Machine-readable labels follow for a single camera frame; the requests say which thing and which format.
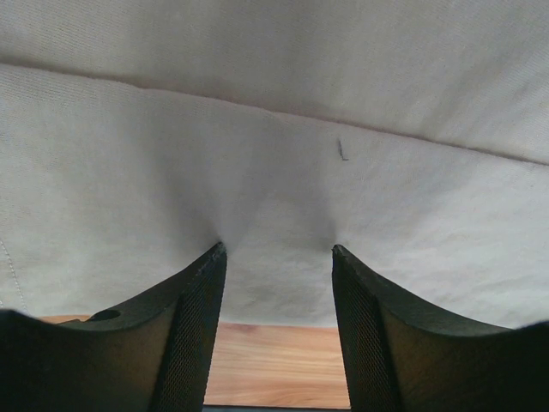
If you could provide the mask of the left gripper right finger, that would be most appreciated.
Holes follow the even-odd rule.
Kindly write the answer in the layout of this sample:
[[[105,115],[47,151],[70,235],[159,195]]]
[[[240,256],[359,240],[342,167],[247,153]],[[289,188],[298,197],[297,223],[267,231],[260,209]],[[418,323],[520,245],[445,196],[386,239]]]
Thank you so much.
[[[507,329],[435,306],[332,251],[332,284],[354,411],[545,411],[548,324]]]

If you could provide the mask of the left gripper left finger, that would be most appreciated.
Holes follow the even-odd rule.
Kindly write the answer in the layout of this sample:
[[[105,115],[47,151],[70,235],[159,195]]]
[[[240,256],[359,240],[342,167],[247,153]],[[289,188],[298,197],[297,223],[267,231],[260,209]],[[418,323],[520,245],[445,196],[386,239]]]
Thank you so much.
[[[217,244],[85,321],[2,310],[2,410],[201,410],[225,279],[226,248]]]

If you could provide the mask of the beige t shirt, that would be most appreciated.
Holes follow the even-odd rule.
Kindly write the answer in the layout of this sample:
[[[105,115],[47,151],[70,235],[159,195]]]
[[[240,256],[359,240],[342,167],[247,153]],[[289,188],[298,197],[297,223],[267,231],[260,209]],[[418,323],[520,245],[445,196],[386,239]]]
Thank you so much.
[[[336,244],[547,319],[547,2],[2,2],[2,307],[92,314],[217,242],[230,322],[332,325]]]

